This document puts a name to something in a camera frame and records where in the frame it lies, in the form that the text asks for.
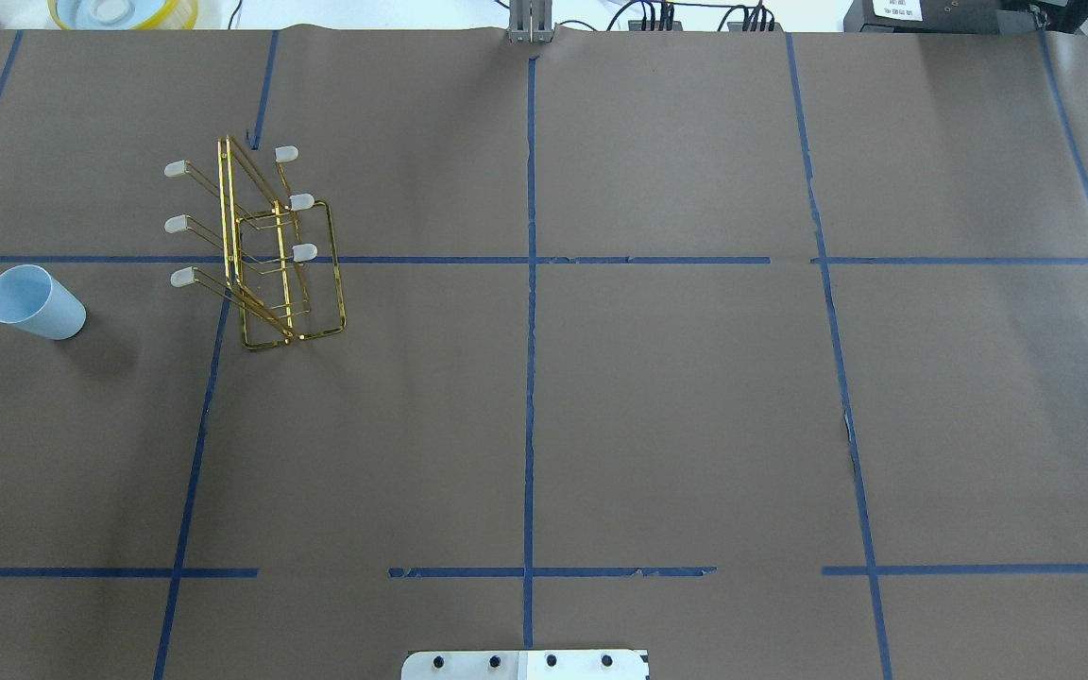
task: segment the plastic cup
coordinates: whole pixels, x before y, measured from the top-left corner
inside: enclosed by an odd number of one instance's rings
[[[87,310],[44,268],[18,265],[0,274],[0,323],[50,341],[82,331]]]

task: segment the cup rim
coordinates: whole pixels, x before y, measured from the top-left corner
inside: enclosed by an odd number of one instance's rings
[[[38,270],[39,272],[41,272],[41,274],[45,275],[45,281],[48,282],[48,293],[45,296],[45,301],[41,302],[41,305],[39,305],[39,307],[36,307],[36,311],[32,312],[30,314],[25,316],[25,318],[22,318],[22,319],[0,319],[0,323],[5,323],[5,324],[25,323],[26,321],[29,321],[29,319],[35,319],[36,314],[39,314],[41,312],[41,310],[45,309],[45,306],[48,305],[48,301],[52,300],[52,298],[53,298],[53,288],[54,288],[53,283],[55,283],[55,280],[53,279],[53,275],[48,274],[48,270],[47,269],[45,269],[45,268],[42,268],[40,265],[16,265],[16,267],[13,267],[13,268],[11,268],[9,270],[5,270],[2,274],[0,274],[0,283],[3,280],[3,276],[5,276],[8,274],[11,274],[11,272],[13,272],[13,271],[33,270],[33,269],[34,270]]]

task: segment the light blue cup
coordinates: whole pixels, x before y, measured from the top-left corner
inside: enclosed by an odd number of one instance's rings
[[[18,265],[0,274],[0,323],[64,341],[82,331],[87,310],[44,268]]]

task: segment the white label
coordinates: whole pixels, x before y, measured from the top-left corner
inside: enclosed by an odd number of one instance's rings
[[[878,17],[920,22],[920,0],[871,0],[871,9]]]

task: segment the cup opening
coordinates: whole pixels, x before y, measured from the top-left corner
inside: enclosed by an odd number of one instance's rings
[[[22,323],[44,309],[53,277],[42,268],[18,265],[0,274],[0,323]]]

